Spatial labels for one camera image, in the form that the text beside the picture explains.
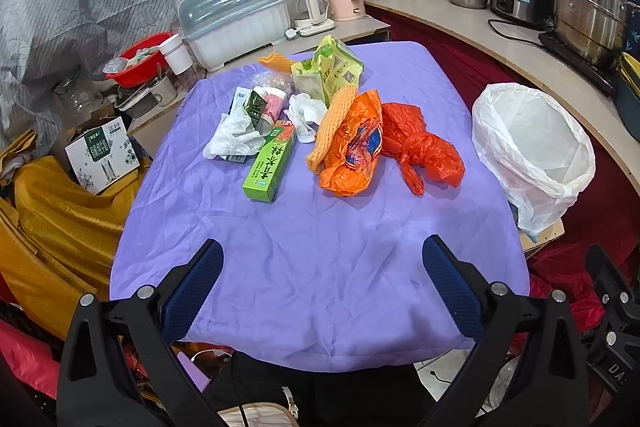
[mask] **bolt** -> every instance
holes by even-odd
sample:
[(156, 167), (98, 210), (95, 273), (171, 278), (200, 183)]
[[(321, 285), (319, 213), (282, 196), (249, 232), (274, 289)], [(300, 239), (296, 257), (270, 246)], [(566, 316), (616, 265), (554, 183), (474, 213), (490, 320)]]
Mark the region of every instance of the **bolt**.
[(136, 292), (138, 297), (141, 299), (148, 299), (151, 295), (154, 294), (155, 288), (153, 286), (149, 286), (148, 284), (145, 286), (140, 286), (138, 291)]
[(88, 306), (89, 304), (91, 304), (94, 301), (94, 295), (91, 293), (85, 293), (81, 298), (80, 298), (80, 305), (81, 306)]
[(566, 294), (562, 290), (553, 290), (551, 296), (556, 302), (564, 302), (566, 300)]
[(509, 289), (507, 288), (507, 285), (503, 282), (494, 282), (491, 285), (491, 292), (494, 295), (507, 295), (507, 292), (509, 291)]

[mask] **person's leg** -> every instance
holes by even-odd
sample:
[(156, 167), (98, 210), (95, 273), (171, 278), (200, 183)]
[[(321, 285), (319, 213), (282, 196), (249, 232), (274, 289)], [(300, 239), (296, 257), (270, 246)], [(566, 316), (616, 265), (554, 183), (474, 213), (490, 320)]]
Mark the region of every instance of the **person's leg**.
[(202, 394), (217, 411), (238, 407), (239, 403), (245, 405), (256, 402), (277, 403), (288, 409), (289, 404), (282, 391), (282, 387), (286, 386), (300, 410), (299, 425), (315, 426), (312, 374), (261, 362), (236, 351), (232, 360), (225, 363)]
[(435, 400), (413, 365), (316, 373), (314, 427), (415, 427)]

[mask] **white trash bag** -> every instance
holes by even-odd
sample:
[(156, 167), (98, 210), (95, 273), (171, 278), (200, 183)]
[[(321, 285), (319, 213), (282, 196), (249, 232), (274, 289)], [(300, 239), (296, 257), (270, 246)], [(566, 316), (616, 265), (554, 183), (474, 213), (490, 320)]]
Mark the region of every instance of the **white trash bag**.
[(591, 141), (548, 94), (520, 84), (487, 86), (474, 103), (478, 157), (518, 208), (518, 227), (538, 235), (575, 203), (596, 171)]

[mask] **crumpled tissue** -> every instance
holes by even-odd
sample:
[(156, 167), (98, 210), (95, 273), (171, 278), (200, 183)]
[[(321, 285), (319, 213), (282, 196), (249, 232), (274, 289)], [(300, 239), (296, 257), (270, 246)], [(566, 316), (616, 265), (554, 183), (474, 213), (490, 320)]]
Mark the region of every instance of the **crumpled tissue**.
[(220, 124), (202, 155), (209, 160), (216, 156), (252, 156), (260, 152), (264, 138), (254, 128), (244, 106), (240, 105), (231, 114), (223, 113)]
[(296, 127), (296, 137), (300, 143), (311, 143), (316, 139), (316, 131), (308, 124), (320, 125), (326, 115), (326, 105), (322, 100), (311, 98), (306, 92), (294, 94), (289, 99), (289, 108), (285, 109), (293, 125)]

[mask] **orange plastic bag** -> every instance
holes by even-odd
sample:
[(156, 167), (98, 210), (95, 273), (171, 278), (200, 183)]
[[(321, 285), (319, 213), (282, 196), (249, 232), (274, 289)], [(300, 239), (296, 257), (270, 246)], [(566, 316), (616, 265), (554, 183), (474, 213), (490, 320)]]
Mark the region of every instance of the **orange plastic bag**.
[(458, 187), (465, 165), (448, 141), (426, 131), (422, 111), (405, 103), (382, 104), (382, 153), (400, 164), (402, 177), (416, 196), (424, 194), (424, 181), (412, 167), (424, 167), (433, 181)]
[(382, 111), (375, 89), (358, 95), (324, 157), (320, 186), (354, 196), (369, 186), (382, 149)]

